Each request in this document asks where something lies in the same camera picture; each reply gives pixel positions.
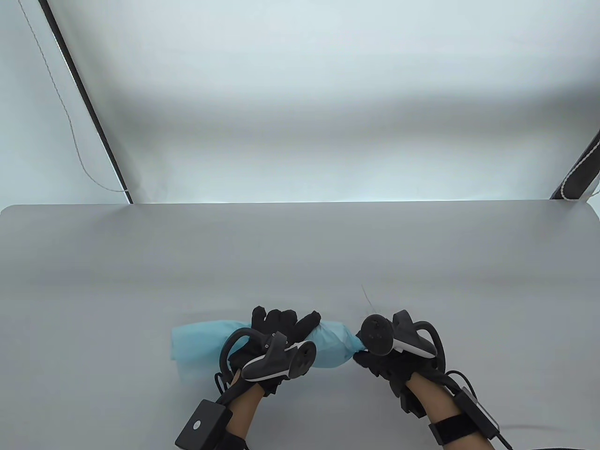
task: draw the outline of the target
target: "white backdrop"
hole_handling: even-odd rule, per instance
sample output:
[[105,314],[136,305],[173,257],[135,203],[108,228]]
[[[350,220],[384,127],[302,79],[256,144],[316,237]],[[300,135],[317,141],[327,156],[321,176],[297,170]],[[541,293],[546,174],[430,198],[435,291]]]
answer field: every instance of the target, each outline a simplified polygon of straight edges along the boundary
[[[121,185],[37,1],[23,0],[69,108],[82,160],[111,189]],[[0,2],[0,210],[27,203],[127,203],[90,181],[67,117],[16,0]]]
[[591,0],[51,1],[138,202],[547,199]]

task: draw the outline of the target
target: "blue fabric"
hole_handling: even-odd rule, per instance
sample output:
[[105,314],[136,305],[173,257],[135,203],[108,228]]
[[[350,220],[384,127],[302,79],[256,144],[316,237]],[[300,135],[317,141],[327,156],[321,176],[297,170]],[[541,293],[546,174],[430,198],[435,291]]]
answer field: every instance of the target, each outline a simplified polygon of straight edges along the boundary
[[[218,360],[227,338],[239,328],[250,327],[248,322],[215,320],[179,326],[171,331],[171,359],[176,361],[179,377],[192,382],[209,373],[218,372]],[[307,340],[317,346],[313,367],[334,368],[348,361],[354,353],[365,350],[359,338],[342,323],[321,321]],[[232,353],[248,338],[240,339]]]

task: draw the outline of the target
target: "black frame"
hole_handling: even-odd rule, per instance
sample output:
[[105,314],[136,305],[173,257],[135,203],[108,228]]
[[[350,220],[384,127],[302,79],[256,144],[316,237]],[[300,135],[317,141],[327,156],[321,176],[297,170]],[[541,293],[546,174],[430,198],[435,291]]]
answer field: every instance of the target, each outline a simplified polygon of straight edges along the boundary
[[121,187],[125,191],[127,200],[132,205],[133,199],[131,198],[131,195],[127,191],[127,185],[125,183],[125,179],[123,178],[123,174],[121,173],[121,170],[119,169],[119,166],[115,159],[115,155],[113,154],[113,152],[110,148],[110,144],[109,144],[108,140],[106,139],[106,135],[104,133],[104,130],[102,129],[100,120],[98,119],[98,116],[96,115],[96,111],[94,110],[94,106],[92,105],[92,101],[89,98],[88,92],[85,90],[83,81],[81,80],[81,77],[79,76],[79,72],[77,70],[77,67],[75,66],[75,62],[73,61],[73,58],[71,57],[71,53],[69,52],[67,43],[65,42],[64,38],[62,37],[61,30],[58,28],[58,23],[56,22],[54,14],[52,13],[52,9],[50,8],[50,5],[48,4],[47,0],[38,0],[38,2],[40,4],[42,11],[44,12],[44,15],[46,17],[46,21],[48,22],[48,25],[50,25],[50,29],[52,30],[52,34],[54,35],[54,39],[58,43],[58,48],[60,49],[63,58],[67,62],[67,66],[69,67],[69,70],[71,71],[71,75],[73,76],[73,80],[75,81],[75,84],[77,86],[77,90],[79,91],[79,94],[81,95],[81,98],[83,99],[83,102],[85,103],[85,107],[88,110],[88,114],[91,117],[92,122],[94,123],[94,127],[96,128],[96,132],[100,136],[100,140],[102,141],[104,150],[106,150],[106,154],[108,155],[110,163],[112,164],[112,166],[115,170],[115,173],[117,175],[117,178],[119,179],[119,182],[121,183]]
[[[567,199],[580,199],[583,193],[587,191],[587,189],[590,187],[590,184],[592,184],[594,179],[600,173],[600,148],[596,148],[596,145],[598,145],[599,141],[600,131],[598,131],[594,139],[592,139],[592,141],[590,142],[590,145],[587,146],[586,150],[581,154],[577,162],[565,175],[566,178],[566,176],[573,170],[573,168],[577,164],[579,164],[584,158],[586,159],[577,168],[577,170],[573,172],[573,174],[567,179],[565,183],[563,191]],[[556,191],[554,191],[554,194],[552,194],[552,197],[550,197],[551,200],[563,200],[563,197],[560,194],[560,187],[562,186],[564,181],[565,179],[563,178],[559,186],[556,188]]]

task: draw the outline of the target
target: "white table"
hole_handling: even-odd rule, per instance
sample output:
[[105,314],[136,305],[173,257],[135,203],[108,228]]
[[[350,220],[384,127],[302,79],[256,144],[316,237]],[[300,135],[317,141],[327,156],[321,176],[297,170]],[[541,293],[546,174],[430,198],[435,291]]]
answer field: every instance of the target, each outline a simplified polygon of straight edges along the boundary
[[[597,448],[599,250],[592,209],[554,201],[8,208],[0,448],[172,448],[217,396],[180,384],[173,326],[262,304],[357,329],[361,285],[377,312],[434,323],[515,450]],[[352,362],[285,383],[248,443],[436,448]]]

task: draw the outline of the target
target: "black wristband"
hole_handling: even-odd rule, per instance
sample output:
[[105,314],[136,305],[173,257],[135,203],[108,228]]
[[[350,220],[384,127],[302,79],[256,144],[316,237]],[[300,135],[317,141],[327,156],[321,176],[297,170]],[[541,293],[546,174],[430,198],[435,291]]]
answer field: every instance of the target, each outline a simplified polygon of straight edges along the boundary
[[477,425],[464,413],[449,417],[436,424],[431,424],[429,425],[429,429],[439,445],[449,444],[479,431]]
[[234,436],[228,431],[223,433],[223,438],[216,450],[244,450],[246,448],[246,441],[241,437]]

